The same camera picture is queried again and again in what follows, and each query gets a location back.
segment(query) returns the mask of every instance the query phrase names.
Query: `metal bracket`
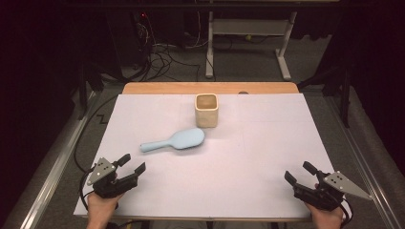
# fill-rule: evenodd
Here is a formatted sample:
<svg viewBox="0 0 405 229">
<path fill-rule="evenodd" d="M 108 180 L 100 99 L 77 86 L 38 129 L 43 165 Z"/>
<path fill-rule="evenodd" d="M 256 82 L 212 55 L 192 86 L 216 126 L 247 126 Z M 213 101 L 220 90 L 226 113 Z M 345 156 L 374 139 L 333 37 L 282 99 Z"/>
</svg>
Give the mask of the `metal bracket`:
<svg viewBox="0 0 405 229">
<path fill-rule="evenodd" d="M 107 175 L 113 173 L 117 169 L 112 163 L 110 163 L 104 157 L 101 157 L 98 160 L 98 163 L 93 170 L 92 175 L 90 176 L 89 180 L 87 181 L 87 185 L 92 185 L 99 181 L 100 179 L 106 177 Z"/>
<path fill-rule="evenodd" d="M 324 181 L 339 192 L 355 195 L 357 197 L 368 200 L 373 199 L 372 196 L 364 192 L 360 187 L 354 184 L 351 180 L 349 180 L 339 171 L 325 177 Z"/>
</svg>

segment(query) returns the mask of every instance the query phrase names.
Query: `metal frame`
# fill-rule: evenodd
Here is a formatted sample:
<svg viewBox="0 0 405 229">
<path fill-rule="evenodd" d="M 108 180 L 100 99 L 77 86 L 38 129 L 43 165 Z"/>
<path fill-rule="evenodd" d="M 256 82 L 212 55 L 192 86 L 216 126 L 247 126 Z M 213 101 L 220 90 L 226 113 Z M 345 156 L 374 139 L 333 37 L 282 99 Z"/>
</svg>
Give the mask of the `metal frame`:
<svg viewBox="0 0 405 229">
<path fill-rule="evenodd" d="M 214 76 L 214 50 L 212 42 L 214 34 L 251 34 L 251 35 L 283 35 L 283 45 L 281 49 L 276 49 L 275 53 L 284 80 L 290 81 L 284 53 L 287 48 L 289 37 L 294 26 L 297 12 L 291 13 L 289 20 L 244 20 L 244 19 L 214 19 L 214 13 L 209 13 L 208 24 L 208 48 L 206 53 L 205 77 Z"/>
<path fill-rule="evenodd" d="M 370 165 L 367 163 L 366 158 L 364 158 L 364 153 L 361 151 L 359 146 L 352 136 L 350 129 L 345 127 L 345 124 L 341 121 L 339 110 L 333 100 L 333 97 L 326 97 L 327 104 L 330 106 L 332 114 L 336 117 L 336 121 L 339 123 L 343 134 L 345 135 L 348 143 L 352 149 L 353 160 L 356 163 L 356 167 L 360 175 L 363 177 L 371 196 L 373 197 L 374 204 L 378 209 L 382 219 L 384 220 L 387 228 L 395 229 L 402 228 L 393 209 L 390 206 L 387 198 L 385 197 L 384 191 L 382 190 L 380 184 L 375 178 Z"/>
<path fill-rule="evenodd" d="M 374 3 L 341 4 L 339 0 L 306 0 L 297 1 L 262 1 L 246 3 L 233 1 L 227 3 L 198 3 L 198 4 L 139 4 L 139 3 L 67 3 L 59 0 L 63 7 L 71 10 L 163 10 L 163 11 L 268 11 L 268 10 L 330 10 L 333 12 L 353 9 L 364 9 L 374 6 Z"/>
<path fill-rule="evenodd" d="M 60 152 L 59 156 L 56 159 L 55 164 L 53 165 L 47 179 L 45 180 L 44 185 L 38 193 L 35 201 L 32 204 L 30 212 L 27 214 L 24 219 L 21 229 L 30 229 L 35 228 L 39 220 L 42 217 L 42 214 L 45 212 L 48 203 L 51 201 L 53 193 L 59 183 L 60 178 L 65 171 L 66 165 L 68 164 L 69 158 L 71 157 L 72 152 L 75 149 L 75 145 L 78 141 L 80 133 L 83 131 L 83 128 L 88 121 L 89 113 L 93 110 L 96 101 L 99 96 L 96 96 L 96 93 L 92 92 L 89 96 L 90 109 L 87 110 L 86 114 L 75 124 L 75 131 L 72 134 L 72 137 L 66 144 L 66 147 Z"/>
</svg>

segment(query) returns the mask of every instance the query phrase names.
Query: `wooden table edge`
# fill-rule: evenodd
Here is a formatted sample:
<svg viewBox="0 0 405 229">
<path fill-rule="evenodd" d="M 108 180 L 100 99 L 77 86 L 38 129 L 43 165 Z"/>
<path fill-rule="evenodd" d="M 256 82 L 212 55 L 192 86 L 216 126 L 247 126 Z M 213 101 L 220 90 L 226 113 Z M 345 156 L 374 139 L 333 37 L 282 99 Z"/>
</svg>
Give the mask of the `wooden table edge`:
<svg viewBox="0 0 405 229">
<path fill-rule="evenodd" d="M 132 82 L 123 94 L 298 94 L 291 82 Z"/>
</svg>

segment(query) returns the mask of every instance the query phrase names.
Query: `human hand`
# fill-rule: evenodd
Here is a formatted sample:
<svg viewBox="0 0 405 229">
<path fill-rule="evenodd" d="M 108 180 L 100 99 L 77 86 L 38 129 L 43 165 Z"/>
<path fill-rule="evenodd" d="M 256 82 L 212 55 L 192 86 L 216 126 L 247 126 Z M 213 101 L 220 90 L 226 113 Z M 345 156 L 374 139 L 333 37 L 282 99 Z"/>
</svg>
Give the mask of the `human hand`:
<svg viewBox="0 0 405 229">
<path fill-rule="evenodd" d="M 124 194 L 115 198 L 101 198 L 96 193 L 91 193 L 88 199 L 89 221 L 87 229 L 104 229 L 116 210 L 117 203 Z"/>
<path fill-rule="evenodd" d="M 305 202 L 312 214 L 312 221 L 317 229 L 339 229 L 342 224 L 343 211 L 340 207 L 333 211 L 320 210 Z"/>
</svg>

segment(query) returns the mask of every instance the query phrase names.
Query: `hairbrush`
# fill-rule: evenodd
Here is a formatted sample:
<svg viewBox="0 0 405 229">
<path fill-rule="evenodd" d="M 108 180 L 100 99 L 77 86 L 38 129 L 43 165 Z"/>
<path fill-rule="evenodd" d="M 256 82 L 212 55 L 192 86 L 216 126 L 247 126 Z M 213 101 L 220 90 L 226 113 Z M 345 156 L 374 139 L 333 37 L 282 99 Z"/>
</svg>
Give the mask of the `hairbrush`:
<svg viewBox="0 0 405 229">
<path fill-rule="evenodd" d="M 201 145 L 204 137 L 205 134 L 200 128 L 178 131 L 167 140 L 140 144 L 140 150 L 145 153 L 167 146 L 171 146 L 177 150 L 185 150 Z"/>
</svg>

